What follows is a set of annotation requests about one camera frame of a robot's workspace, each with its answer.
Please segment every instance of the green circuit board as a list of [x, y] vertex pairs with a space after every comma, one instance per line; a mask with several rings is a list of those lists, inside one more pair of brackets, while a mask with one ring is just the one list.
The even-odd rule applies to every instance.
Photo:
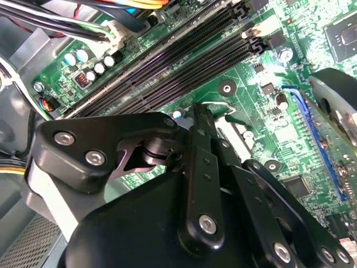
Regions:
[[[180, 1], [180, 8], [162, 11], [164, 21], [139, 38], [130, 37], [121, 52], [124, 60], [116, 65], [112, 71], [104, 74], [96, 83], [101, 83], [113, 73], [120, 70], [133, 59], [149, 49], [160, 38], [176, 29], [190, 15], [202, 9], [202, 6], [193, 1]], [[305, 192], [296, 196], [297, 199], [319, 220], [327, 225], [324, 217], [334, 213], [351, 214], [357, 219], [354, 193], [357, 193], [357, 158], [343, 135], [330, 126], [311, 105], [314, 121], [320, 134], [326, 138], [327, 151], [333, 161], [334, 168], [345, 187], [349, 190], [349, 200], [341, 201], [337, 189], [321, 160], [316, 144], [312, 140], [309, 129], [294, 101], [288, 97], [289, 108], [279, 114], [272, 111], [276, 108], [275, 95], [282, 91], [281, 86], [296, 85], [313, 99], [308, 77], [324, 68], [335, 68], [357, 78], [357, 56], [350, 55], [346, 59], [332, 55], [330, 37], [326, 31], [336, 21], [342, 20], [348, 14], [355, 15], [356, 0], [270, 0], [269, 4], [251, 15], [248, 22], [262, 22], [270, 16], [277, 16], [286, 42], [279, 48], [266, 51], [259, 57], [250, 58], [235, 67], [227, 70], [208, 83], [197, 88], [188, 95], [175, 100], [160, 109], [162, 112], [173, 115], [174, 111], [188, 111], [193, 102], [221, 101], [227, 102], [237, 109], [228, 120], [244, 122], [254, 134], [252, 158], [266, 163], [276, 160], [281, 168], [274, 175], [287, 184], [292, 179], [299, 179], [305, 186]], [[231, 25], [220, 36], [212, 39], [209, 44], [200, 46], [197, 50], [186, 55], [182, 60], [170, 66], [162, 78], [168, 73], [179, 70], [208, 48], [215, 46], [221, 40], [235, 34], [242, 25]], [[54, 97], [60, 103], [56, 110], [58, 115], [75, 105], [88, 95], [94, 87], [91, 85], [81, 89], [73, 81], [77, 73], [69, 70], [64, 64], [63, 57], [69, 52], [84, 49], [86, 46], [79, 42], [72, 42], [63, 50], [57, 59], [43, 70], [35, 79], [45, 84], [44, 95]], [[101, 59], [91, 59], [80, 66], [92, 68], [94, 63]], [[255, 66], [260, 64], [263, 70], [257, 72]], [[218, 92], [219, 84], [223, 80], [231, 80], [237, 86], [237, 92], [232, 97], [223, 97]], [[160, 82], [160, 77], [152, 83]], [[276, 92], [265, 94], [262, 86], [273, 84]], [[150, 87], [150, 83], [143, 86], [143, 90]], [[132, 92], [126, 99], [138, 94]], [[114, 103], [100, 115], [111, 114], [122, 103]], [[223, 106], [210, 106], [216, 116], [221, 116], [226, 109]], [[134, 189], [149, 181], [164, 168], [156, 167], [150, 173], [130, 174], [122, 178], [128, 189]]]
[[[244, 122], [254, 133], [252, 158], [263, 164], [271, 159], [279, 161], [282, 166], [274, 175], [283, 184], [300, 177], [308, 193], [297, 196], [297, 199], [321, 224], [327, 226], [324, 218], [326, 215], [345, 213], [355, 219], [356, 154], [344, 135], [311, 106], [320, 135], [326, 138], [327, 151], [336, 173], [341, 181], [347, 183], [344, 186], [350, 189], [349, 200], [341, 201], [295, 102], [288, 97], [288, 110], [278, 115], [272, 111], [276, 108], [275, 94], [281, 92], [283, 85], [297, 85], [308, 97], [313, 98], [308, 77], [318, 70], [331, 67], [357, 78], [357, 57], [352, 56], [337, 63], [324, 32], [326, 26], [357, 10], [357, 5], [356, 1], [345, 0], [289, 1], [291, 2], [294, 3], [288, 5], [285, 1], [271, 1], [266, 9], [254, 17], [255, 21], [271, 14], [279, 17], [287, 39], [282, 47], [238, 64], [194, 92], [163, 107], [161, 111], [169, 115], [178, 110], [188, 111], [193, 102], [220, 101], [234, 106], [237, 112], [227, 119]], [[293, 52], [288, 62], [281, 57], [281, 52], [285, 49]], [[256, 63], [262, 64], [264, 70], [257, 73], [253, 67]], [[237, 85], [234, 96], [223, 97], [219, 94], [218, 87], [223, 80], [231, 80]], [[262, 86], [268, 83], [274, 85], [276, 93], [263, 93]], [[212, 105], [210, 109], [216, 116], [226, 112], [224, 106]], [[144, 175], [138, 176], [141, 181], [147, 180], [142, 177]]]
[[[81, 41], [74, 40], [64, 48], [57, 55], [56, 59], [33, 80], [33, 84], [40, 82], [44, 85], [45, 90], [40, 94], [42, 97], [45, 99], [54, 98], [58, 101], [59, 108], [56, 109], [53, 116], [60, 116], [67, 109], [76, 105], [85, 96], [90, 94], [95, 87], [106, 81], [113, 74], [121, 70], [123, 66], [126, 66], [157, 41], [176, 29], [177, 26], [182, 24], [188, 17], [203, 8], [203, 6], [199, 5], [196, 1], [179, 1], [178, 5], [180, 7], [178, 9], [173, 7], [167, 11], [160, 11], [158, 16], [161, 16], [163, 21], [155, 25], [155, 27], [142, 36], [136, 38], [133, 34], [129, 33], [125, 38], [124, 47], [120, 50], [123, 60], [118, 62], [114, 68], [107, 70], [95, 83], [91, 82], [84, 88], [75, 81], [75, 78], [82, 73], [82, 70], [93, 69], [96, 63], [103, 62], [103, 58], [106, 54], [99, 58], [93, 56], [85, 63], [78, 62], [76, 64], [76, 70], [73, 70], [73, 68], [65, 63], [65, 55], [71, 53], [75, 55], [76, 51], [81, 49], [89, 50], [88, 45]], [[106, 15], [101, 15], [96, 22], [101, 23], [104, 20], [110, 20], [110, 18]]]

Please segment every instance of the yellow wire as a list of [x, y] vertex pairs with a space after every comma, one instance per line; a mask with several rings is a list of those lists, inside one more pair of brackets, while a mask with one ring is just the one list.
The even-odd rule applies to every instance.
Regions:
[[136, 8], [141, 8], [141, 9], [160, 9], [160, 8], [162, 8], [161, 4], [145, 4], [145, 3], [134, 2], [132, 0], [120, 0], [120, 1], [115, 1], [114, 3], [119, 3], [119, 4], [123, 4], [125, 6], [136, 7]]
[[16, 174], [16, 175], [24, 175], [25, 168], [24, 167], [13, 167], [13, 166], [1, 166], [0, 174]]
[[143, 4], [168, 4], [168, 0], [132, 0], [137, 3], [143, 3]]

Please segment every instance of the white power connector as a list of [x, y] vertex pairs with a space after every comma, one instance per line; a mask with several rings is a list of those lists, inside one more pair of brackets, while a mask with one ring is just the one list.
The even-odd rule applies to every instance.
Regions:
[[108, 36], [109, 42], [95, 42], [83, 40], [95, 57], [100, 58], [104, 54], [112, 55], [124, 46], [125, 37], [128, 31], [117, 21], [103, 21], [102, 26], [108, 27], [111, 36]]

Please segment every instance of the white wire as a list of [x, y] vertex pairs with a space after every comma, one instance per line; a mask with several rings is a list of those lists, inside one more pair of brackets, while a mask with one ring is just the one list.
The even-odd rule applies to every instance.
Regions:
[[83, 25], [83, 26], [94, 27], [94, 28], [102, 28], [102, 29], [105, 30], [105, 28], [103, 26], [99, 25], [99, 24], [95, 24], [95, 23], [88, 22], [88, 21], [76, 20], [74, 18], [63, 17], [61, 15], [48, 14], [48, 13], [45, 13], [45, 12], [37, 11], [37, 10], [34, 10], [32, 8], [28, 8], [28, 7], [22, 6], [22, 5], [17, 4], [17, 3], [9, 2], [7, 0], [0, 0], [0, 4], [3, 4], [4, 6], [8, 6], [8, 7], [12, 7], [12, 8], [18, 9], [18, 10], [21, 10], [21, 11], [25, 11], [27, 13], [30, 13], [30, 14], [33, 14], [33, 15], [36, 15], [36, 16], [50, 18], [52, 20], [72, 22], [72, 23], [75, 23], [75, 24]]

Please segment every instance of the metal bracket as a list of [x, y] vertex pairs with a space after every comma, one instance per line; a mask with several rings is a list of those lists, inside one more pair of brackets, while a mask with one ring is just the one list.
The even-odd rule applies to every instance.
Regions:
[[178, 236], [189, 253], [204, 256], [224, 243], [217, 157], [211, 139], [217, 137], [211, 112], [194, 104], [195, 124], [190, 128], [189, 148], [184, 154], [185, 183]]

